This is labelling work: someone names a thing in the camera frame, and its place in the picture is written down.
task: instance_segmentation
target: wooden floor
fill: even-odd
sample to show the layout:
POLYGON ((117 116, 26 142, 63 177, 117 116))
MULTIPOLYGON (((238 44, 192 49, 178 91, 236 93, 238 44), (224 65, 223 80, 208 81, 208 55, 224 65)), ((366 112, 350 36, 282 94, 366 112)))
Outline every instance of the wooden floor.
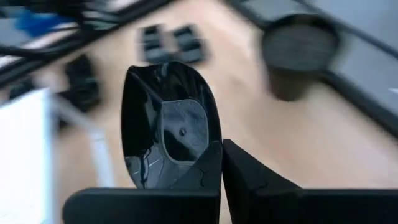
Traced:
MULTIPOLYGON (((302 187, 398 187, 397 141, 322 83, 295 103, 273 98, 258 57, 259 31, 218 0, 177 1, 82 50, 103 81, 104 103, 90 118, 106 131, 118 186, 134 187, 121 149, 124 77, 130 65, 144 65, 139 28, 156 23, 164 23, 166 31, 194 23, 206 39, 211 57, 196 69, 214 93, 224 138, 302 187)), ((59 74, 77 55, 35 72, 37 82, 66 88, 59 74)), ((61 207, 70 194, 94 187, 96 173, 83 131, 63 130, 55 150, 61 207)), ((221 208, 220 223, 231 223, 224 191, 221 208)))

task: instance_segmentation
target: black bucket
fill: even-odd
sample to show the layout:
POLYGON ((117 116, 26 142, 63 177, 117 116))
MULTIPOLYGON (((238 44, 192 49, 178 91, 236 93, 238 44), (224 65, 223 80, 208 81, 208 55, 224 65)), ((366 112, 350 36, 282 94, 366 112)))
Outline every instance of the black bucket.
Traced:
POLYGON ((261 37, 271 92, 284 101, 301 98, 339 46, 337 29, 320 16, 294 14, 271 22, 261 37))

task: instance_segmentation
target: light wood floor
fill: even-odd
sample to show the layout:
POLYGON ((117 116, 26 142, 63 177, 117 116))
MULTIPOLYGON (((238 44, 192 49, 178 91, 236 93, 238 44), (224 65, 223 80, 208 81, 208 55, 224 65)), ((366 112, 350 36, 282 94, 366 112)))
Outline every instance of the light wood floor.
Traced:
MULTIPOLYGON (((211 52, 196 69, 214 93, 224 138, 302 187, 398 187, 397 141, 322 83, 295 103, 273 98, 258 56, 259 31, 217 0, 177 1, 82 50, 95 62, 103 81, 104 103, 90 118, 106 131, 120 187, 134 187, 123 161, 120 106, 127 68, 144 65, 139 28, 164 23, 168 31, 189 22, 198 26, 211 52)), ((59 74, 77 55, 35 72, 37 82, 66 88, 59 74)), ((57 146, 61 207, 70 194, 94 187, 96 175, 83 131, 63 130, 57 146)), ((224 191, 221 208, 221 223, 231 223, 224 191)))

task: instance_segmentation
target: blue object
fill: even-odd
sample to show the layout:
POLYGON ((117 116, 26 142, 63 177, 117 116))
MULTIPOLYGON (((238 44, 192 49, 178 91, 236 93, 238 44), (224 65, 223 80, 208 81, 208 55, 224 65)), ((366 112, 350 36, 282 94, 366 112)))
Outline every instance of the blue object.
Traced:
POLYGON ((38 37, 49 33, 53 27, 66 22, 73 22, 73 19, 56 14, 34 14, 24 9, 18 17, 15 27, 27 32, 31 37, 38 37))

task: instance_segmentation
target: black cylindrical container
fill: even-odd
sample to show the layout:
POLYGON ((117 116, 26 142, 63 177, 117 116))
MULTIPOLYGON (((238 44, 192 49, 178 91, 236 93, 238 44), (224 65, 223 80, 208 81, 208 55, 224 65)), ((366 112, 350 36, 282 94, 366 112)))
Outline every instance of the black cylindrical container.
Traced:
POLYGON ((299 99, 339 45, 336 28, 320 16, 294 14, 271 22, 261 37, 271 92, 284 101, 299 99))

